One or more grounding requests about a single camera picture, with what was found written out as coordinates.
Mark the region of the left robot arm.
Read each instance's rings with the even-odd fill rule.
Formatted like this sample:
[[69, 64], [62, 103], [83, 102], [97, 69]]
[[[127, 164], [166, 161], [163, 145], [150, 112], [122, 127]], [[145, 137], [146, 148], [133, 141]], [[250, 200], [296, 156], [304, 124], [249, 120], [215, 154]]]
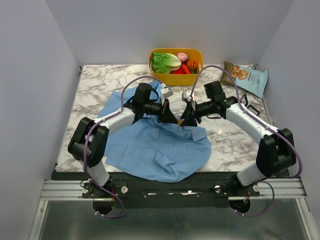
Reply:
[[111, 191], [110, 175], [102, 162], [110, 135], [135, 124], [145, 115], [156, 116], [161, 123], [178, 123], [170, 110], [169, 97], [173, 91], [164, 83], [160, 87], [160, 92], [157, 92], [151, 84], [139, 83], [132, 97], [126, 102], [121, 100], [118, 110], [96, 119], [84, 117], [78, 123], [67, 151], [82, 162], [84, 171], [94, 182], [93, 191], [99, 197], [107, 197]]

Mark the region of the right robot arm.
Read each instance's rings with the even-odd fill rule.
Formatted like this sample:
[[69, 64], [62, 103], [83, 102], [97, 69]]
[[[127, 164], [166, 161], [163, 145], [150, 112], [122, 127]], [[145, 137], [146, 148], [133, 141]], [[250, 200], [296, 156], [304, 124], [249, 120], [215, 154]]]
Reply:
[[180, 126], [196, 127], [202, 117], [218, 114], [240, 127], [258, 144], [255, 163], [234, 174], [227, 185], [234, 195], [241, 196], [251, 184], [296, 164], [296, 154], [292, 149], [294, 139], [289, 129], [278, 129], [252, 115], [235, 96], [226, 96], [219, 81], [205, 84], [204, 89], [209, 100], [202, 103], [196, 103], [191, 91], [183, 91], [181, 99], [186, 103], [186, 108]]

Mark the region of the blue shirt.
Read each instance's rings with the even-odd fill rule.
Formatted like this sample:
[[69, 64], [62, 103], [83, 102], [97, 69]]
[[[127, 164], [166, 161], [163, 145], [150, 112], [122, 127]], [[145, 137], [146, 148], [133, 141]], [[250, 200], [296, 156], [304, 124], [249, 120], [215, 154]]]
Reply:
[[108, 136], [106, 164], [135, 177], [177, 183], [202, 168], [211, 155], [203, 127], [160, 123], [146, 116]]

